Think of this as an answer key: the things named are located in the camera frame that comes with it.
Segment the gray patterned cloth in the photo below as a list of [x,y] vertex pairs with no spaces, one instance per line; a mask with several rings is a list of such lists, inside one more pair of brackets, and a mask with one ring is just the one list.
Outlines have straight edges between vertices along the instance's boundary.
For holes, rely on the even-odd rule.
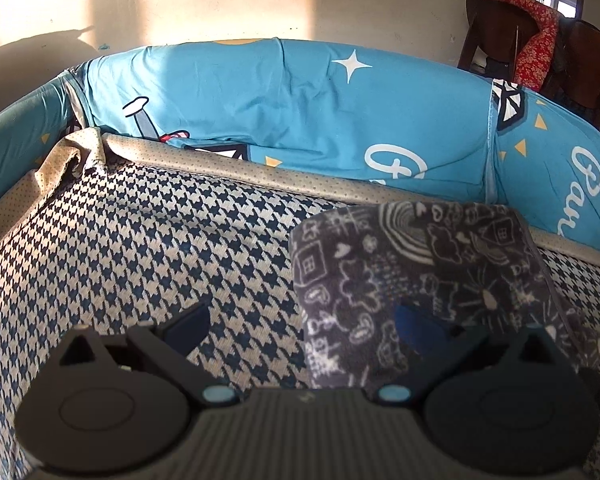
[[[495,334],[544,326],[575,367],[600,362],[600,335],[558,294],[527,227],[505,206],[393,202],[326,211],[293,230],[290,254],[312,387],[372,393],[406,373],[424,353],[398,338],[407,307],[420,326],[407,329],[433,329],[433,320]],[[429,338],[444,344],[438,332]]]
[[[77,323],[119,333],[211,298],[210,334],[193,362],[242,390],[306,387],[288,234],[345,205],[133,164],[62,186],[0,245],[0,480],[27,470],[14,411],[49,349]],[[600,331],[600,269],[543,256]],[[590,468],[600,478],[595,453]]]

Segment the white star print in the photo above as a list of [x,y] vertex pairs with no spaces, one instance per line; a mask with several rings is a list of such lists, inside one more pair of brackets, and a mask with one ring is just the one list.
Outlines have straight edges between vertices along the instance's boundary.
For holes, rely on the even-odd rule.
[[353,49],[353,54],[349,56],[349,59],[334,59],[331,62],[340,63],[341,65],[344,65],[344,67],[347,69],[347,84],[349,84],[349,81],[351,80],[351,75],[356,71],[356,69],[371,68],[371,65],[365,65],[364,63],[360,63],[358,61],[358,56],[356,56],[356,49]]

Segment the light blue button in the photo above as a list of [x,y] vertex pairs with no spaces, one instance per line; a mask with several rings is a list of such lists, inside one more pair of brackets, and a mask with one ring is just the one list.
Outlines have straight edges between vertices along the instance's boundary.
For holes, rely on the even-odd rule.
[[223,402],[234,400],[235,392],[228,386],[222,386],[218,384],[216,386],[207,386],[205,391],[202,392],[202,396],[206,402],[221,404]]
[[378,390],[378,397],[384,402],[405,402],[411,397],[411,390],[406,386],[388,384]]

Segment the dark gray blanket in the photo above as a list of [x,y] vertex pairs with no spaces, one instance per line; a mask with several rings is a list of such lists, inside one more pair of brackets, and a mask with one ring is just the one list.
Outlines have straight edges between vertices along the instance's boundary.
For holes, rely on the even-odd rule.
[[493,333],[544,326],[575,366],[600,336],[555,290],[515,211],[477,203],[395,202],[325,211],[290,238],[312,386],[391,381],[420,358],[398,338],[396,306]]

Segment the houndstooth fabric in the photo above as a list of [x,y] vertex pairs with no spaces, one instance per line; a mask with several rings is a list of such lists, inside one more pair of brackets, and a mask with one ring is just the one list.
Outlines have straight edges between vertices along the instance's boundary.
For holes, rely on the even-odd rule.
[[[288,233],[344,205],[122,163],[62,186],[0,247],[0,480],[27,469],[14,410],[77,323],[119,333],[209,298],[212,326],[193,362],[240,389],[305,387]],[[600,330],[600,280],[587,275],[600,269],[544,256],[558,288]]]

